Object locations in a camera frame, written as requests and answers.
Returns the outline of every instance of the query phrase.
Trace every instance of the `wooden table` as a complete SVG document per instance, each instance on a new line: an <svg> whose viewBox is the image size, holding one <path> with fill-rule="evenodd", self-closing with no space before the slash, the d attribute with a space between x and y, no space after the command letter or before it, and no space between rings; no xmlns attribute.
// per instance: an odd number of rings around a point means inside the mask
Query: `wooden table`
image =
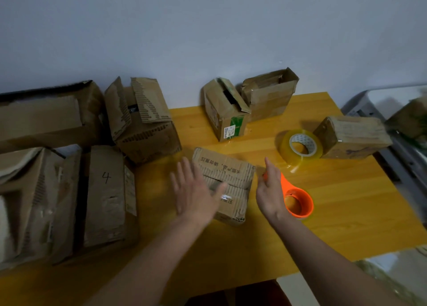
<svg viewBox="0 0 427 306"><path fill-rule="evenodd" d="M35 268L0 278L2 305L75 305L105 284L174 217L168 174L184 154L202 146L263 166L269 157L289 181L313 197L305 221L314 233L350 260L427 243L427 232L373 157L320 159L291 174L276 150L287 130L312 131L325 116L340 114L327 93L293 96L282 116L249 123L245 136L218 143L202 107L173 109L183 152L139 167L136 190L141 243L91 263ZM298 269L261 215L252 183L246 222L212 221L171 277L164 299L188 297L291 274Z"/></svg>

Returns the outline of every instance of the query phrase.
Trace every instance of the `packing tape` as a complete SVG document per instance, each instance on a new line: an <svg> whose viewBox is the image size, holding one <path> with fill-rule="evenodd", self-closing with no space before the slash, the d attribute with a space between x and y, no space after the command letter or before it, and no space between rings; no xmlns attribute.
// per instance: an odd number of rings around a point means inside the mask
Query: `packing tape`
<svg viewBox="0 0 427 306"><path fill-rule="evenodd" d="M292 142L303 144L308 153L298 152L292 145ZM306 130L291 130L288 131L279 147L279 153L282 158L292 167L291 172L294 172L301 165L317 160L323 154L323 147L320 140L313 133Z"/></svg>

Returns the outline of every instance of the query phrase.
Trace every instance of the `damaged cardboard box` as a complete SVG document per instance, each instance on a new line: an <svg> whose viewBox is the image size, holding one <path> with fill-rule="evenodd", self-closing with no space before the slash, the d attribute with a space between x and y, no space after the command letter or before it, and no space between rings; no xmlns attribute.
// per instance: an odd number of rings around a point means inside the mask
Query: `damaged cardboard box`
<svg viewBox="0 0 427 306"><path fill-rule="evenodd" d="M50 255L63 162L46 148L0 155L0 270Z"/></svg>
<svg viewBox="0 0 427 306"><path fill-rule="evenodd" d="M105 92L115 144L134 163L181 151L178 133L156 79L132 78L124 88L118 77Z"/></svg>
<svg viewBox="0 0 427 306"><path fill-rule="evenodd" d="M104 97L93 81L0 96L0 153L88 147L105 140Z"/></svg>
<svg viewBox="0 0 427 306"><path fill-rule="evenodd" d="M251 109L232 83L216 78L203 86L205 109L209 122L220 142L245 134Z"/></svg>
<svg viewBox="0 0 427 306"><path fill-rule="evenodd" d="M427 96L411 100L386 121L412 145L427 150Z"/></svg>
<svg viewBox="0 0 427 306"><path fill-rule="evenodd" d="M381 120L329 116L313 132L322 143L322 158L363 159L392 144Z"/></svg>
<svg viewBox="0 0 427 306"><path fill-rule="evenodd" d="M68 248L56 262L71 256L65 263L76 263L138 242L135 178L117 148L93 146L83 155L75 220L72 253Z"/></svg>
<svg viewBox="0 0 427 306"><path fill-rule="evenodd" d="M245 79L241 95L252 111L249 121L283 114L298 80L290 68Z"/></svg>
<svg viewBox="0 0 427 306"><path fill-rule="evenodd" d="M243 224L255 166L203 148L195 148L193 162L212 192L221 182L228 184L214 218L233 226Z"/></svg>

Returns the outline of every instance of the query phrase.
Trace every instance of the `gray wall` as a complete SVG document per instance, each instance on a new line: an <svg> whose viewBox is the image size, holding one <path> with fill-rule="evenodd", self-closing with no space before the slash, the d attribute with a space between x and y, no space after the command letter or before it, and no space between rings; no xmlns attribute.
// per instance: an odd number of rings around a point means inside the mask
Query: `gray wall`
<svg viewBox="0 0 427 306"><path fill-rule="evenodd" d="M157 78L170 108L282 67L342 106L427 81L425 0L0 0L0 92Z"/></svg>

